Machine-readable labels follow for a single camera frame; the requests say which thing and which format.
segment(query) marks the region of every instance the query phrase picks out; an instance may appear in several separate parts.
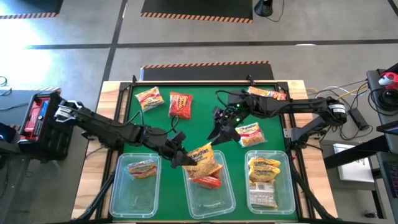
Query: plastic bin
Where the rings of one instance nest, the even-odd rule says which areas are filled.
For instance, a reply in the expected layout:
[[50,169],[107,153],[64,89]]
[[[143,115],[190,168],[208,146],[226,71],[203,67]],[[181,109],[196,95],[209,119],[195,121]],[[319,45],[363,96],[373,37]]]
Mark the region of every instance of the plastic bin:
[[[126,166],[152,159],[157,175],[134,179]],[[157,211],[159,201],[161,158],[151,153],[125,153],[118,159],[109,212],[115,218],[150,218]]]
[[189,214],[194,219],[213,217],[227,214],[235,210],[236,202],[225,156],[221,151],[214,151],[217,162],[224,165],[220,171],[221,187],[206,189],[188,179],[187,172],[183,170],[185,192],[187,193]]
[[[280,173],[275,177],[275,202],[277,208],[252,206],[249,194],[249,166],[253,157],[264,157],[280,161]],[[290,175],[289,158],[281,151],[248,151],[245,155],[244,171],[246,176],[246,200],[248,208],[255,214],[288,215],[295,211],[292,176]]]

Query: green mat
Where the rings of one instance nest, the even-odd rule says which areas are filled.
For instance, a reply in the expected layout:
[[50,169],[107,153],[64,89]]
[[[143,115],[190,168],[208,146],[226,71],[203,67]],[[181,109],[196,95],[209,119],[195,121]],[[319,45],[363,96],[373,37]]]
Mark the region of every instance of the green mat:
[[[129,117],[133,116],[141,107],[135,94],[146,91],[153,86],[135,86],[132,96],[131,110]],[[275,90],[270,85],[258,85],[262,89]],[[170,105],[170,92],[176,91],[178,93],[192,94],[192,118],[191,120],[180,119],[176,128],[181,130],[187,138],[183,144],[187,151],[194,150],[205,145],[208,140],[211,129],[213,128],[213,115],[211,111],[214,106],[222,107],[221,103],[215,97],[216,90],[238,90],[246,89],[247,86],[223,86],[223,85],[208,85],[208,86],[159,86],[160,94],[165,103],[146,111],[144,113],[145,123],[157,128],[169,130],[171,127],[170,118],[168,117]],[[226,101],[226,94],[220,94],[221,98]],[[139,123],[139,118],[136,118],[135,123]],[[285,151],[284,137],[282,135],[282,123],[278,116],[269,119],[258,119],[255,117],[248,117],[244,124],[251,124],[258,122],[262,128],[266,139],[266,143],[258,144],[257,146],[241,148],[241,146],[234,142],[227,142],[214,146],[214,150],[220,150],[224,153],[229,176],[233,185],[233,190],[236,200],[236,208],[233,212],[210,217],[203,220],[292,220],[297,221],[297,213],[290,215],[257,215],[250,212],[246,203],[246,187],[244,183],[244,155],[248,150],[275,150]],[[145,147],[132,147],[126,145],[124,153],[153,153],[150,149]],[[185,196],[185,186],[183,181],[182,168],[172,169],[170,162],[162,160],[162,175],[160,181],[159,193],[159,209],[155,216],[149,219],[139,218],[115,218],[114,221],[126,220],[142,220],[142,221],[167,221],[167,220],[194,220],[188,211],[187,198]]]

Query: concrete floor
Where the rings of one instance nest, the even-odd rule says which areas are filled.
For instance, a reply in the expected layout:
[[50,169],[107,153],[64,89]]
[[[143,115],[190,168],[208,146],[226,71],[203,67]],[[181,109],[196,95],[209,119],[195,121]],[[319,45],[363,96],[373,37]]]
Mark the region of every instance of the concrete floor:
[[[253,24],[145,18],[139,16],[143,2],[127,2],[119,43],[398,39],[398,17],[387,0],[285,0],[279,23],[254,16]],[[0,20],[6,34],[0,35],[0,75],[8,77],[10,86],[61,87],[64,98],[94,110],[109,48],[59,45],[111,44],[121,4],[122,0],[64,0],[56,18]],[[274,16],[280,6],[281,0],[275,0]],[[48,50],[23,49],[30,45],[46,45]],[[275,79],[300,79],[307,87],[322,89],[364,80],[366,71],[390,67],[397,62],[397,51],[398,44],[116,49],[109,80],[130,80],[142,65],[150,64],[269,60]],[[359,108],[369,124],[379,125],[366,97],[359,99]],[[352,123],[345,129],[349,134],[355,130]],[[340,137],[328,133],[325,139]],[[18,194],[23,203],[12,206],[7,223],[69,220],[86,144],[76,130],[67,160],[31,163],[33,176],[24,180]],[[344,220],[389,223],[362,217],[365,210],[374,210],[370,192],[333,189],[333,196]]]

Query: wooden table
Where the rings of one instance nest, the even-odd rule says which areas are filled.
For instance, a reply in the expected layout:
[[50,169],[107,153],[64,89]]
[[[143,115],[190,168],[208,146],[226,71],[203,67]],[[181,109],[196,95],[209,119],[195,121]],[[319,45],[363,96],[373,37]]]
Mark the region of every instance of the wooden table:
[[[290,96],[293,99],[307,99],[307,92],[303,80],[278,80],[278,81],[262,81],[262,82],[287,82],[289,84]],[[116,102],[118,100],[119,85],[121,82],[104,82],[99,96],[97,113],[113,119],[116,110]],[[123,99],[122,109],[120,114],[120,121],[124,118],[124,108],[126,107],[126,99]],[[286,115],[287,126],[290,125],[289,117]],[[295,114],[296,125],[302,127],[313,119],[312,114]],[[308,142],[315,146],[319,146],[317,140],[311,139]],[[99,148],[98,142],[90,142],[88,145],[87,154]],[[326,210],[337,217],[337,211],[333,195],[331,192],[328,176],[323,163],[322,152],[318,149],[307,147],[303,151],[303,158],[305,161],[305,168],[307,172],[308,182],[312,192],[315,194],[320,203]],[[93,201],[100,190],[101,181],[103,177],[104,164],[106,159],[106,149],[100,150],[90,157],[84,163],[83,171],[80,177],[78,192],[76,195],[75,205],[73,207],[72,218],[79,217]],[[116,160],[113,161],[111,170],[114,169]],[[105,203],[102,211],[102,217],[106,217],[109,209],[111,190],[108,191],[105,198]],[[305,204],[305,196],[300,193],[300,201],[302,203],[303,215],[308,217],[308,211]]]

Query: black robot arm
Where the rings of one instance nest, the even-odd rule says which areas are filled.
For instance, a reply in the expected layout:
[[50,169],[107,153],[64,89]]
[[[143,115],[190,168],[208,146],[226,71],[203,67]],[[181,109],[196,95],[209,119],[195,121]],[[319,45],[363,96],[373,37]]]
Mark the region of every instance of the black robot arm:
[[76,101],[63,100],[55,113],[55,119],[65,125],[79,126],[85,130],[82,133],[84,137],[95,136],[102,145],[109,149],[120,150],[124,144],[145,146],[157,152],[164,159],[171,161],[173,168],[197,164],[187,156],[182,145],[185,135],[181,131],[177,132],[174,137],[167,138],[167,133],[163,129],[130,122],[122,124],[101,116]]
[[208,139],[212,145],[230,140],[239,141],[240,135],[235,128],[245,118],[253,115],[265,119],[285,113],[315,113],[319,115],[302,128],[286,130],[285,135],[290,138],[291,148],[303,147],[303,143],[316,133],[323,133],[328,126],[340,126],[347,121],[344,104],[331,97],[308,100],[277,100],[272,97],[252,95],[244,90],[226,92],[228,103],[223,103],[225,109],[215,107],[213,110],[214,128]]

